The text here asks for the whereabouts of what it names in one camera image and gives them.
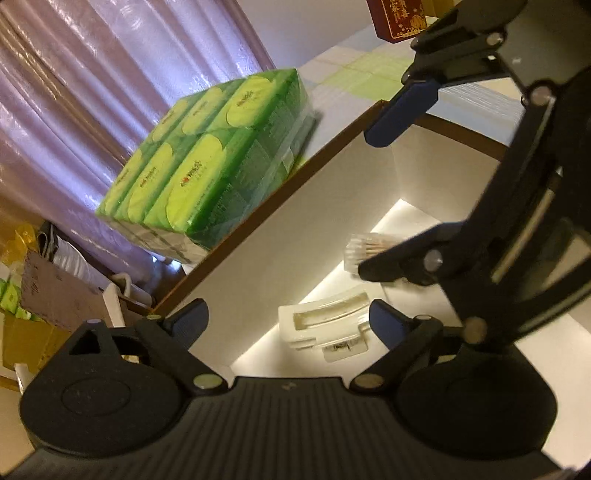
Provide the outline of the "white hair claw clip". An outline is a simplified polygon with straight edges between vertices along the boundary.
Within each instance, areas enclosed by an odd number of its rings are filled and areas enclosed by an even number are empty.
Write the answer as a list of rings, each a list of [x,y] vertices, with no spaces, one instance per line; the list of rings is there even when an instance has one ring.
[[[384,299],[376,285],[359,285],[337,295],[280,306],[280,338],[294,350],[318,350],[334,363],[369,350],[369,311],[374,300]]]

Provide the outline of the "cotton swab pack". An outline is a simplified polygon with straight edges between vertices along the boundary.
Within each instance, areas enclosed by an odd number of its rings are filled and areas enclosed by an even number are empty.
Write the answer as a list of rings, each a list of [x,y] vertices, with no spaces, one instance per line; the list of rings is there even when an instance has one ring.
[[[376,232],[353,234],[344,250],[344,270],[357,276],[363,261],[397,246],[401,241],[399,237]]]

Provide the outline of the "red gold gift box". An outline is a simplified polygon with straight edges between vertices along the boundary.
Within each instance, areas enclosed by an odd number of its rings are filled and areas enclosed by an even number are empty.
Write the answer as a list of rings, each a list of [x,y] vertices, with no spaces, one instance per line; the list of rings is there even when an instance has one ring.
[[[368,0],[376,35],[389,43],[413,38],[427,29],[421,0]]]

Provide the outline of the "brown white storage box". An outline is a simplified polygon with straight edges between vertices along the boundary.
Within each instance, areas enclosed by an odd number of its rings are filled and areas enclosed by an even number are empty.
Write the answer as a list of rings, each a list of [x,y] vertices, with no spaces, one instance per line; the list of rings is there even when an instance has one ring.
[[[374,335],[365,353],[334,363],[291,349],[280,339],[280,306],[352,288],[356,279],[342,270],[352,234],[406,239],[466,218],[507,150],[507,138],[434,114],[373,148],[363,130],[376,114],[370,107],[337,127],[322,121],[310,161],[157,303],[166,315],[206,301],[211,320],[192,351],[226,377],[349,380],[379,359],[385,348]]]

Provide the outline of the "plaid tablecloth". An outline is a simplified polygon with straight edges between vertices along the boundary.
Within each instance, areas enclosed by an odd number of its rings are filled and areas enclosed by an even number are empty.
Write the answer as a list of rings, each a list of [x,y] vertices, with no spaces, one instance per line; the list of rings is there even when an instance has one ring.
[[[369,26],[298,68],[320,120],[295,166],[304,165],[375,104],[391,100],[413,58],[408,40],[384,42]],[[499,160],[523,113],[517,88],[502,79],[441,90],[436,105],[416,124]]]

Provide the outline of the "brown cardboard flap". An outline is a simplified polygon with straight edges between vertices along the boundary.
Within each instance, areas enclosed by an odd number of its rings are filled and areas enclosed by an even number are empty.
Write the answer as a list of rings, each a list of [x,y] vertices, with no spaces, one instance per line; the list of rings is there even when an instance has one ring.
[[[21,303],[51,325],[73,332],[88,320],[112,322],[102,292],[29,251],[24,260]]]

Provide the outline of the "green tissue multipack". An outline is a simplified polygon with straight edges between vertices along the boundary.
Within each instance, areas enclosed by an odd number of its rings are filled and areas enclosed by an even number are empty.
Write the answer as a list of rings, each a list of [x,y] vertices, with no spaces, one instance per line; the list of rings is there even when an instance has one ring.
[[[183,97],[130,156],[96,215],[150,252],[197,264],[290,177],[316,121],[294,68]]]

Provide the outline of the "small green tissue boxes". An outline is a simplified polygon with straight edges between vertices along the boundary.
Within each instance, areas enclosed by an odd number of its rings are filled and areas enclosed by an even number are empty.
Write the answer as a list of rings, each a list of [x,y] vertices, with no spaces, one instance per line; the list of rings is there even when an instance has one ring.
[[[1,309],[16,318],[31,320],[32,313],[21,305],[21,283],[22,279],[19,276],[11,276],[1,281]]]

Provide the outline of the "purple curtain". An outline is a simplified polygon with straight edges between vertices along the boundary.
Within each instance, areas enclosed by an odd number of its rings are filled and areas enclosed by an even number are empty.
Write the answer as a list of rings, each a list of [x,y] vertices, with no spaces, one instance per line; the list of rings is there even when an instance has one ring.
[[[158,280],[162,263],[96,208],[176,100],[270,67],[235,1],[3,2],[2,205],[112,272]]]

